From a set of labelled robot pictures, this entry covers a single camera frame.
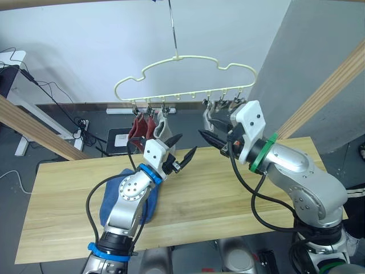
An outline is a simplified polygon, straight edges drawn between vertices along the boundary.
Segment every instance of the blue ring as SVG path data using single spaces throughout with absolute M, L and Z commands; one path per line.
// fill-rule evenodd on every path
M 152 170 L 150 170 L 145 164 L 140 164 L 139 167 L 141 168 L 141 170 L 146 172 L 147 175 L 149 175 L 152 178 L 152 180 L 155 182 L 155 184 L 162 183 L 162 179 L 160 177 L 158 177 L 156 174 L 154 174 L 152 172 Z
M 87 246 L 87 249 L 92 251 L 95 254 L 95 256 L 100 257 L 102 259 L 109 260 L 109 261 L 127 262 L 131 258 L 130 256 L 118 256 L 118 255 L 106 254 L 106 253 L 98 250 L 95 243 L 89 243 L 89 245 Z

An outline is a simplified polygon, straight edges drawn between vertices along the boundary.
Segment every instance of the white hanger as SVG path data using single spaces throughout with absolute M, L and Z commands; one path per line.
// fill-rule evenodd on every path
M 169 2 L 169 8 L 170 8 L 170 16 L 171 16 L 171 24 L 172 24 L 172 31 L 173 31 L 173 39 L 174 39 L 174 43 L 175 43 L 175 56 L 172 57 L 172 58 L 169 58 L 169 59 L 165 59 L 165 60 L 161 60 L 161 61 L 158 61 L 156 63 L 153 63 L 153 64 L 150 64 L 148 65 L 147 67 L 143 68 L 141 73 L 142 73 L 142 77 L 141 78 L 135 78 L 133 76 L 129 76 L 129 77 L 126 77 L 122 80 L 120 80 L 119 82 L 117 82 L 117 84 L 115 84 L 115 87 L 114 87 L 114 94 L 115 96 L 121 100 L 121 101 L 131 101 L 133 103 L 135 103 L 137 100 L 146 100 L 146 101 L 151 101 L 151 99 L 153 98 L 159 98 L 161 99 L 163 102 L 165 101 L 165 98 L 166 97 L 175 97 L 177 100 L 180 100 L 180 96 L 181 95 L 191 95 L 192 98 L 195 98 L 196 97 L 196 94 L 199 94 L 199 93 L 206 93 L 207 96 L 210 96 L 212 92 L 216 92 L 216 91 L 221 91 L 223 95 L 225 95 L 228 91 L 230 90 L 238 90 L 238 96 L 240 95 L 240 93 L 243 91 L 243 89 L 245 87 L 251 87 L 255 84 L 256 82 L 256 78 L 257 78 L 257 73 L 256 73 L 256 70 L 248 65 L 244 65 L 244 64 L 240 64 L 240 63 L 230 63 L 228 64 L 226 67 L 221 67 L 220 64 L 219 64 L 219 61 L 216 59 L 216 58 L 213 58 L 213 57 L 208 57 L 208 56 L 200 56 L 200 55 L 179 55 L 178 51 L 177 51 L 177 43 L 176 43 L 176 34 L 175 34 L 175 27 L 174 27 L 174 24 L 173 24 L 173 16 L 172 16 L 172 9 L 171 9 L 171 0 L 168 0 Z M 145 97 L 137 97 L 137 98 L 129 98 L 129 99 L 123 99 L 121 97 L 119 97 L 119 94 L 118 94 L 118 87 L 128 81 L 128 80 L 134 80 L 136 82 L 140 82 L 142 80 L 144 80 L 146 78 L 146 75 L 145 75 L 145 72 L 155 66 L 158 66 L 158 65 L 161 65 L 161 64 L 164 64 L 164 63 L 168 63 L 168 62 L 173 62 L 173 61 L 180 61 L 180 60 L 183 60 L 183 59 L 204 59 L 204 60 L 210 60 L 210 61 L 213 61 L 216 63 L 216 67 L 217 69 L 219 70 L 227 70 L 229 69 L 230 67 L 233 67 L 233 66 L 236 66 L 236 67 L 242 67 L 242 68 L 245 68 L 245 69 L 249 69 L 253 75 L 254 75 L 254 80 L 252 81 L 252 83 L 250 84 L 246 84 L 246 85 L 243 85 L 243 86 L 232 86 L 232 87 L 223 87 L 223 88 L 215 88 L 215 89 L 210 89 L 210 90 L 198 90 L 198 91 L 191 91 L 191 92 L 183 92 L 183 93 L 174 93 L 174 94 L 164 94 L 164 95 L 154 95 L 154 96 L 145 96 Z

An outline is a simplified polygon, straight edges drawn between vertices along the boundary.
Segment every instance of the white cable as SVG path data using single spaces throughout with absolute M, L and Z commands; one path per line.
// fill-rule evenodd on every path
M 0 176 L 0 179 L 1 179 L 1 178 L 3 178 L 3 177 L 5 177 L 5 176 L 6 176 L 6 175 L 8 175 L 9 173 L 12 173 L 12 172 L 15 172 L 15 173 L 17 174 L 18 179 L 19 179 L 19 184 L 20 184 L 20 187 L 21 187 L 22 191 L 23 191 L 25 194 L 32 194 L 32 192 L 27 192 L 27 191 L 25 191 L 25 189 L 23 188 L 23 184 L 22 184 L 21 176 L 20 176 L 19 172 L 18 172 L 18 171 L 16 171 L 16 170 L 8 171 L 7 173 L 5 173 L 5 174 L 1 175 L 1 176 Z

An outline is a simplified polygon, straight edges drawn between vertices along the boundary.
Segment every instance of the blue towel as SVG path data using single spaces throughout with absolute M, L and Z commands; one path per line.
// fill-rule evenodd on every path
M 133 171 L 131 171 L 129 169 L 125 169 L 121 172 L 121 174 L 129 174 L 132 172 Z M 119 185 L 120 185 L 120 182 L 124 178 L 125 177 L 114 178 L 107 182 L 107 186 L 105 188 L 105 193 L 104 193 L 104 199 L 103 199 L 102 206 L 100 207 L 100 212 L 99 212 L 100 223 L 102 226 L 104 226 L 105 223 L 107 222 L 110 212 L 112 211 L 113 206 L 115 205 L 115 203 L 118 199 Z M 155 213 L 155 209 L 157 206 L 157 198 L 159 196 L 159 188 L 160 188 L 160 186 L 158 185 L 149 193 L 149 197 L 147 199 L 148 212 L 147 212 L 147 217 L 146 217 L 146 223 L 151 221 L 152 216 Z M 144 215 L 145 215 L 145 206 L 146 205 L 144 204 L 141 221 L 143 220 Z

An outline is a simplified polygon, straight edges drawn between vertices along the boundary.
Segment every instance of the wooden beam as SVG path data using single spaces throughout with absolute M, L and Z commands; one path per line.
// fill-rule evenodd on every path
M 365 69 L 365 39 L 278 130 L 287 139 Z
M 10 103 L 4 96 L 0 96 L 0 122 L 31 138 L 38 144 L 67 160 L 89 158 L 86 154 L 75 149 L 72 145 L 61 139 L 20 108 Z

